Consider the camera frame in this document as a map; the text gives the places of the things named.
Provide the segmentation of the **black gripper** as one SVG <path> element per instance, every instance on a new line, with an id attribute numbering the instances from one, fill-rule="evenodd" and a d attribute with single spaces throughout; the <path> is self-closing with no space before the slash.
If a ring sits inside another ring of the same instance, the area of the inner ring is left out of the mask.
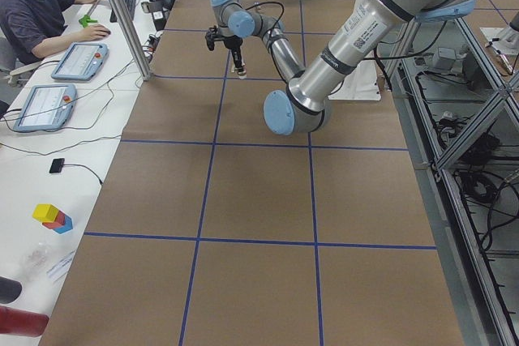
<path id="1" fill-rule="evenodd" d="M 224 43 L 224 46 L 231 50 L 233 64 L 235 67 L 244 66 L 245 64 L 242 60 L 241 46 L 243 43 L 243 39 L 237 35 L 235 35 L 230 28 L 228 27 L 218 27 L 218 32 L 221 36 L 221 41 Z"/>

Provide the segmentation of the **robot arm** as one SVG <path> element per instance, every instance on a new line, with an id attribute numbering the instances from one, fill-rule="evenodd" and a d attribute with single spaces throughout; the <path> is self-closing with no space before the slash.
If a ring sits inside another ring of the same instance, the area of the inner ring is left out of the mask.
<path id="1" fill-rule="evenodd" d="M 264 121 L 277 135 L 311 133 L 331 115 L 329 95 L 396 25 L 460 18 L 476 0 L 361 0 L 320 55 L 304 66 L 283 33 L 279 19 L 248 11 L 234 0 L 210 0 L 216 26 L 206 34 L 209 49 L 217 41 L 232 53 L 235 70 L 244 72 L 240 46 L 244 38 L 259 37 L 272 57 L 284 90 L 264 101 Z"/>

